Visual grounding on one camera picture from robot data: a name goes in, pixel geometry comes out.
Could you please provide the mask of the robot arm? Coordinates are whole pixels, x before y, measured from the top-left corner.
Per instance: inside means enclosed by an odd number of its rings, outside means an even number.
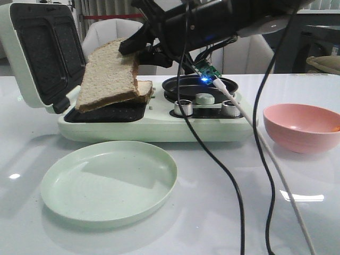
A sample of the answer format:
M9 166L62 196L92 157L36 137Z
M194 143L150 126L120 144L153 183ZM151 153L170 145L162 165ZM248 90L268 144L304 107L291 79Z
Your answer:
M282 29L293 13L310 1L183 1L163 10L155 1L132 1L146 22L121 42L122 55L137 53L142 65L182 65L185 74L196 62L238 37Z

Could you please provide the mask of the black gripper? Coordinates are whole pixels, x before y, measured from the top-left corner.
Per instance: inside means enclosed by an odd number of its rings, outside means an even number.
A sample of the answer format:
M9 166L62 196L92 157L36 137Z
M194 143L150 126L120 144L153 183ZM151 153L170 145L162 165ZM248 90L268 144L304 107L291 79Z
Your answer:
M141 65L170 68L184 57L184 69L192 73L189 52L210 44L208 24L210 3L184 1L168 11L155 1L132 1L146 18L143 26L131 37L120 43L122 55L139 53Z

